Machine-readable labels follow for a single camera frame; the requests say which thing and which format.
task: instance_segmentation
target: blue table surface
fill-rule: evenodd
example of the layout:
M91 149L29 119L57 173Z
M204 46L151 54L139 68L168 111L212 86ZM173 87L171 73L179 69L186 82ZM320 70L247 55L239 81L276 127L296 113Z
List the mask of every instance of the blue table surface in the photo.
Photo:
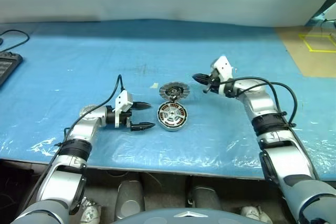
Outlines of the blue table surface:
M151 87L171 81L191 88L181 101L188 122L177 132L158 124L144 132L104 128L89 165L261 178L260 150L243 106L204 94L191 78L209 73L211 62L225 54L235 77L260 76L294 89L296 133L321 178L336 179L336 80L303 77L272 28L163 20L0 25L0 31L13 28L31 40L12 50L24 61L0 88L0 158L48 162L63 128L83 106L105 100L120 73L134 100L153 105L135 111L133 122L156 122L164 100ZM3 38L1 48L23 36ZM278 90L281 108L290 113L291 96Z

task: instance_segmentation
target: robotic arm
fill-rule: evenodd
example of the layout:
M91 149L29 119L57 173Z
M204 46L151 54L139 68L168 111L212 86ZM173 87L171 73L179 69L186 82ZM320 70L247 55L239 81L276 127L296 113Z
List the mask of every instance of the robotic arm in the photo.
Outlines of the robotic arm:
M237 98L245 107L257 135L262 171L266 180L283 193L298 223L336 223L336 190L318 180L307 152L260 80L232 77L232 67L221 56L212 64L211 74L193 78L204 90Z
M92 110L95 105L84 107L80 115ZM132 131L153 127L153 123L133 124L132 109L143 110L150 107L145 102L133 102L132 95L125 89L115 100L115 108L101 106L85 115L67 134L66 140L51 164L43 180L36 203L25 209L13 222L66 224L69 214L75 214L81 204L86 184L85 171L92 146L99 127L113 124L129 127Z

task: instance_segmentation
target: blue plastic sheet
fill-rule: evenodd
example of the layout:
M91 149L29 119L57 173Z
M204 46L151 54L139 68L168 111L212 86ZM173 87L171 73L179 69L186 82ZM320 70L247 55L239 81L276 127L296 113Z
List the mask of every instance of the blue plastic sheet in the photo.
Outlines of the blue plastic sheet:
M0 25L0 31L9 28L29 32L31 40L13 50L24 61L0 89L1 158L48 162L63 128L82 107L105 100L122 74L134 100L153 106L134 111L134 123L157 122L164 102L158 88L170 81L191 88L181 101L188 122L177 132L158 124L144 132L101 129L90 166L261 178L260 150L243 106L204 94L191 77L209 73L211 62L225 54L234 76L261 76L294 89L296 133L321 177L336 178L336 81L303 77L271 28L158 20ZM4 39L5 47L22 37ZM291 96L278 92L290 113Z

